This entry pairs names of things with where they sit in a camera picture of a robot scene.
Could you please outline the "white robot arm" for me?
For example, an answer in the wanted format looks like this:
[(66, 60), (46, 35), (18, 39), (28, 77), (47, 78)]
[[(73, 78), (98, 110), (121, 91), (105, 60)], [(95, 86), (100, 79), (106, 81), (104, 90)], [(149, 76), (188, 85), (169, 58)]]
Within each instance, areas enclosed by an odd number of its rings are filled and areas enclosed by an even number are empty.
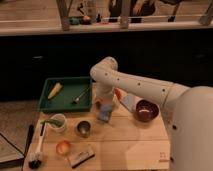
[(90, 75), (103, 86), (117, 87), (173, 113), (170, 171), (213, 171), (213, 87), (181, 84), (118, 72), (106, 57)]

